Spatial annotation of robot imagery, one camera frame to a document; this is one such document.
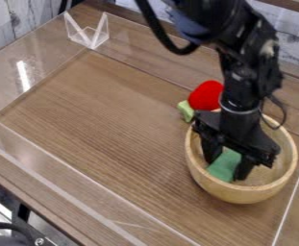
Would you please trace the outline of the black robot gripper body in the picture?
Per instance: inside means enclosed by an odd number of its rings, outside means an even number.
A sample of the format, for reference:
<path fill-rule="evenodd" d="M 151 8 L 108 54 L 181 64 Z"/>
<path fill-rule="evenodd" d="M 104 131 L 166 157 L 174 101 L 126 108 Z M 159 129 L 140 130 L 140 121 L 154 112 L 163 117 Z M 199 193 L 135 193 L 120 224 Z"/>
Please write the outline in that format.
<path fill-rule="evenodd" d="M 267 136 L 261 126 L 262 104 L 249 111 L 201 111 L 194 113 L 194 131 L 215 133 L 223 147 L 230 148 L 241 155 L 257 158 L 258 164 L 271 168 L 281 146 Z"/>

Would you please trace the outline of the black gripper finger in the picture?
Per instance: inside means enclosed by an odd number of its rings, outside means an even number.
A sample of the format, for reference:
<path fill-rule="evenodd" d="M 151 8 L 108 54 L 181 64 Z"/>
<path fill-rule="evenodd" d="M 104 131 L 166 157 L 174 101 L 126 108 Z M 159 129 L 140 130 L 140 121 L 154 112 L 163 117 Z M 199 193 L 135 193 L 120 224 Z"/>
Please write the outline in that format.
<path fill-rule="evenodd" d="M 201 134 L 201 140 L 205 160 L 207 163 L 213 163 L 222 154 L 223 146 L 219 136 L 215 133 L 205 132 Z"/>
<path fill-rule="evenodd" d="M 247 178 L 257 164 L 258 164 L 258 161 L 254 156 L 242 155 L 241 162 L 237 166 L 235 173 L 234 173 L 234 180 L 243 181 Z"/>

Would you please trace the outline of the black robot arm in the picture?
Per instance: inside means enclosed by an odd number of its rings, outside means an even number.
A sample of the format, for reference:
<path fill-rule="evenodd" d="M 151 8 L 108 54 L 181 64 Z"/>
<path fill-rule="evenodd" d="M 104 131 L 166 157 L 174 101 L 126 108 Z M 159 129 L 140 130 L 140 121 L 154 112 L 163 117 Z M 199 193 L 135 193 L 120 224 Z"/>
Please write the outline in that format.
<path fill-rule="evenodd" d="M 201 135 L 206 162 L 225 147 L 242 157 L 234 178 L 245 180 L 257 165 L 274 164 L 281 147 L 261 127 L 263 101 L 282 87 L 277 30 L 247 0 L 166 0 L 185 38 L 210 43 L 219 55 L 223 92 L 219 111 L 198 110 L 194 131 Z"/>

